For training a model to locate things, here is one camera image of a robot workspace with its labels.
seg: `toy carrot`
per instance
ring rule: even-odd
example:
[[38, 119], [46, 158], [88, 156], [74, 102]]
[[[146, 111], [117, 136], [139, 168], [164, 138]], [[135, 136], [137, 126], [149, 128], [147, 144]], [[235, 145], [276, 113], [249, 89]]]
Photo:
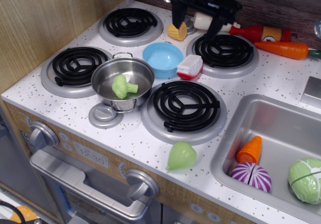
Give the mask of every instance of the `toy carrot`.
[[247, 142], [243, 148], [237, 153], [238, 162], [253, 162], [258, 163], [262, 151], [262, 138], [260, 136], [253, 137]]
[[303, 59], [306, 56], [321, 58], [321, 51], [309, 50], [308, 46], [296, 42], [255, 42], [258, 48], [284, 57]]

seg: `toy broccoli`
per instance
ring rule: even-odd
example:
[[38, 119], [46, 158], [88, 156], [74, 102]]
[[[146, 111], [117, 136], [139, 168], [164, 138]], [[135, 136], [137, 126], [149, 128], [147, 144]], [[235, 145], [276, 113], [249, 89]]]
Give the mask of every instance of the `toy broccoli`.
[[119, 98], [125, 98], [128, 92], [137, 93], [138, 91], [138, 85], [126, 82], [126, 77], [124, 75], [115, 77], [111, 88]]

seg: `oven door handle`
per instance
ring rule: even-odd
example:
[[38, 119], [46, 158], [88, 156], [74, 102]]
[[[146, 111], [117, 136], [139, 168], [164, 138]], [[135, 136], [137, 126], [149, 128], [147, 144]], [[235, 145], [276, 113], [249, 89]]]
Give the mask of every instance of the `oven door handle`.
[[79, 197], [98, 205], [110, 214], [125, 221], [135, 221], [143, 218], [148, 207], [141, 201], [133, 201], [130, 206], [125, 206], [114, 199], [104, 195], [94, 188], [86, 185], [85, 173], [82, 170], [42, 151], [38, 150], [30, 159], [32, 167], [41, 175], [49, 177], [60, 186], [71, 190]]

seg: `oven knob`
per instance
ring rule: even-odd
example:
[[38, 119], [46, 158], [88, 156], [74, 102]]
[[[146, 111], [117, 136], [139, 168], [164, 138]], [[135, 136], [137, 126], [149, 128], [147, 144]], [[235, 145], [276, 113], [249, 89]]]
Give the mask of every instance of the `oven knob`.
[[143, 195], [152, 197], [159, 193], [157, 183], [140, 170], [128, 170], [126, 173], [126, 181], [130, 186], [127, 197], [132, 201], [138, 200]]
[[31, 123], [30, 129], [32, 134], [29, 143], [36, 150], [43, 149], [46, 146], [55, 146], [59, 143], [57, 135], [45, 124], [34, 121]]

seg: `oven clock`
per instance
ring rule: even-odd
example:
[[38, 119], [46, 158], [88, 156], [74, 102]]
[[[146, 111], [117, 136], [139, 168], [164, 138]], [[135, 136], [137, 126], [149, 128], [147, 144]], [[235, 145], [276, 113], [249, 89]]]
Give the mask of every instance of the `oven clock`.
[[105, 168], [109, 168], [109, 159], [106, 156], [103, 156], [102, 154], [99, 154], [98, 152], [89, 149], [88, 147], [79, 144], [75, 141], [72, 142], [76, 148], [76, 151], [78, 154], [86, 157], [87, 159], [102, 165]]

